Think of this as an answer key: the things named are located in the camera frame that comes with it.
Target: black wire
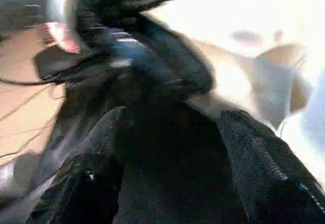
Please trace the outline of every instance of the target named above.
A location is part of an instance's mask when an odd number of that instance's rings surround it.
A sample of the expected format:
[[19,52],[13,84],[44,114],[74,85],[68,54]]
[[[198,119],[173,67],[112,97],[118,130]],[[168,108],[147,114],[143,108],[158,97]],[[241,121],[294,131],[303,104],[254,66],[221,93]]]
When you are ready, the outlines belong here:
[[32,136],[30,139],[28,139],[18,150],[14,151],[14,152],[7,153],[7,154],[3,154],[0,156],[0,159],[21,153],[35,138],[39,137],[47,129],[47,127],[54,120],[55,117],[56,117],[56,114],[54,116],[52,116],[46,123],[44,123],[44,125],[39,130],[39,132],[37,134],[35,134],[34,136]]
[[62,95],[60,97],[55,97],[54,96],[54,90],[55,90],[56,87],[57,87],[57,85],[51,86],[51,89],[49,90],[50,98],[53,99],[53,100],[60,100],[60,99],[65,98],[66,97],[65,95]]
[[279,132],[279,138],[282,139],[282,133],[284,130],[284,126],[288,123],[288,120],[285,120],[281,126],[280,132]]
[[9,80],[6,78],[0,78],[1,83],[11,84],[11,85],[20,85],[20,86],[38,86],[38,85],[44,85],[49,83],[55,83],[55,82],[64,82],[64,80],[59,79],[58,77],[50,78],[44,81],[36,81],[36,82],[21,82],[21,81],[15,81],[15,80]]
[[[33,100],[35,97],[37,97],[39,94],[41,94],[43,91],[45,91],[49,87],[52,87],[52,86],[47,86],[45,88],[40,89],[36,93],[34,93],[31,97],[29,97],[26,101],[24,101],[22,104],[20,104],[14,110],[10,111],[9,113],[7,113],[3,117],[1,117],[0,118],[0,121],[8,118],[9,116],[11,116],[15,112],[17,112],[22,106],[26,105],[28,102],[30,102],[31,100]],[[7,154],[3,154],[3,155],[0,156],[0,159],[1,158],[4,158],[4,157],[8,157],[8,156],[11,156],[11,155],[17,155],[17,154],[21,153],[34,139],[36,139],[37,137],[39,137],[47,129],[48,124],[51,121],[53,121],[53,119],[56,117],[56,115],[57,115],[57,113],[55,113],[54,116],[52,116],[47,122],[45,122],[44,125],[39,130],[39,132],[37,134],[35,134],[34,136],[32,136],[30,139],[28,139],[18,150],[14,151],[14,152],[7,153]]]
[[36,93],[34,93],[31,97],[29,97],[27,100],[25,100],[22,104],[20,104],[19,106],[17,106],[15,109],[13,109],[12,111],[8,112],[6,115],[0,117],[0,121],[5,120],[6,118],[8,118],[9,116],[11,116],[12,114],[14,114],[15,112],[17,112],[21,107],[27,105],[30,101],[32,101],[35,97],[37,97],[38,95],[40,95],[44,90],[48,89],[49,86],[40,89],[39,91],[37,91]]

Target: zipper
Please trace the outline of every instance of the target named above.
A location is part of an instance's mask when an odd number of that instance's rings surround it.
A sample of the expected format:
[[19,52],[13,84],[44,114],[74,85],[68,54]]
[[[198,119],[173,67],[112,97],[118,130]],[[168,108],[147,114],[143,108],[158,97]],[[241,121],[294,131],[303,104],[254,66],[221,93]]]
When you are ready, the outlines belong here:
[[[258,132],[260,135],[265,135],[264,130],[261,130],[261,127],[259,125],[253,125],[250,121],[247,121],[247,119],[250,119],[249,114],[242,114],[241,111],[236,111],[235,115],[245,121],[249,127],[256,132]],[[285,174],[280,167],[276,164],[273,157],[270,155],[270,153],[267,150],[266,142],[261,137],[258,137],[255,139],[255,141],[252,144],[252,148],[254,150],[254,153],[258,155],[259,158],[260,155],[262,155],[262,161],[266,165],[267,169],[271,170],[272,174],[280,181],[286,181],[288,179],[287,174]],[[308,188],[304,183],[298,182],[298,188],[305,191],[308,196],[311,198],[311,200],[316,204],[316,206],[321,210],[322,214],[325,215],[325,206],[322,205],[322,203],[318,200],[318,198],[313,194],[313,191]]]
[[266,164],[267,168],[271,170],[275,178],[281,181],[285,181],[288,179],[288,176],[281,171],[281,169],[273,160],[272,156],[267,151],[266,144],[263,139],[261,138],[255,139],[253,143],[253,149],[256,154],[258,154],[259,156],[260,155],[263,156],[262,161]]

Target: cable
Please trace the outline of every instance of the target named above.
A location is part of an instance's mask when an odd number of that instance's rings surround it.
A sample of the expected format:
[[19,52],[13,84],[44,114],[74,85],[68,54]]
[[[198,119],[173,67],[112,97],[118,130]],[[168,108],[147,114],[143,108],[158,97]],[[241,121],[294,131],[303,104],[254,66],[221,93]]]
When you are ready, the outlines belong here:
[[44,123],[43,127],[39,130],[37,134],[28,139],[18,150],[11,153],[3,154],[0,156],[0,159],[21,153],[35,138],[39,137],[48,128],[49,124],[54,120],[55,117],[56,113],[46,123]]
[[0,139],[5,138],[5,137],[11,137],[11,136],[19,135],[19,134],[24,134],[24,133],[29,133],[29,132],[37,131],[37,130],[40,130],[42,128],[43,128],[42,126],[39,126],[39,127],[35,128],[35,129],[28,129],[28,130],[19,131],[19,132],[13,133],[13,134],[1,135],[0,136]]
[[51,86],[51,89],[49,90],[49,96],[50,96],[51,99],[53,99],[53,100],[60,100],[60,99],[63,99],[63,98],[66,97],[65,95],[62,95],[62,96],[60,96],[60,97],[55,97],[55,96],[54,96],[54,90],[55,90],[55,88],[56,88],[57,86],[58,86],[58,85],[53,85],[53,86]]
[[278,130],[278,137],[280,139],[282,139],[282,133],[283,133],[283,130],[284,130],[284,126],[288,123],[288,119],[285,118],[284,121],[281,123],[281,128],[280,128],[280,131]]
[[0,78],[1,83],[11,84],[11,85],[20,85],[20,86],[38,86],[38,85],[45,85],[49,83],[55,83],[55,82],[64,82],[64,80],[60,80],[58,77],[50,78],[44,81],[37,81],[37,82],[21,82],[21,81],[15,81],[15,80],[9,80],[6,78]]
[[19,106],[17,106],[15,109],[13,109],[12,111],[8,112],[6,115],[0,117],[0,122],[5,120],[6,118],[8,118],[9,116],[11,116],[12,114],[16,113],[21,107],[25,106],[26,104],[28,104],[31,100],[33,100],[35,97],[37,97],[39,94],[41,94],[44,90],[48,89],[49,86],[40,89],[39,91],[37,91],[36,93],[34,93],[31,97],[29,97],[27,100],[25,100],[22,104],[20,104]]

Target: hand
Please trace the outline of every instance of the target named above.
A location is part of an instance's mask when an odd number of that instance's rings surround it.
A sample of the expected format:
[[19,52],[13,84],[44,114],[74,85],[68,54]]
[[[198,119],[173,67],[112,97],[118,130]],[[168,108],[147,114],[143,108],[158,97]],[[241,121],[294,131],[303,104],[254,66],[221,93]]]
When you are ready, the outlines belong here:
[[81,48],[75,41],[67,35],[65,26],[59,22],[45,23],[49,34],[54,38],[55,43],[65,52],[80,53]]

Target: black fabric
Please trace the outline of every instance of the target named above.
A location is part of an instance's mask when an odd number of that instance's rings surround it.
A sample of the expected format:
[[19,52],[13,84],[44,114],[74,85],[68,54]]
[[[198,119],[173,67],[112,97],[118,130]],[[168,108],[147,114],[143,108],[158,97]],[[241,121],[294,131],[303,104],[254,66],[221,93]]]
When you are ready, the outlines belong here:
[[187,85],[188,93],[193,95],[211,90],[214,80],[209,62],[189,39],[142,15],[137,15],[135,26],[126,30],[164,60],[182,80],[182,87]]
[[45,80],[60,75],[62,72],[67,74],[68,71],[71,71],[71,69],[80,65],[80,63],[86,63],[90,59],[97,58],[96,56],[98,57],[96,51],[84,51],[78,54],[71,54],[64,52],[57,45],[53,45],[36,54],[34,62],[39,77]]
[[246,223],[214,122],[184,104],[138,112],[114,224]]
[[284,141],[245,112],[216,123],[252,223],[325,223],[325,197]]
[[29,223],[101,223],[112,221],[118,205],[123,161],[113,155],[126,117],[125,107],[107,112],[68,154]]

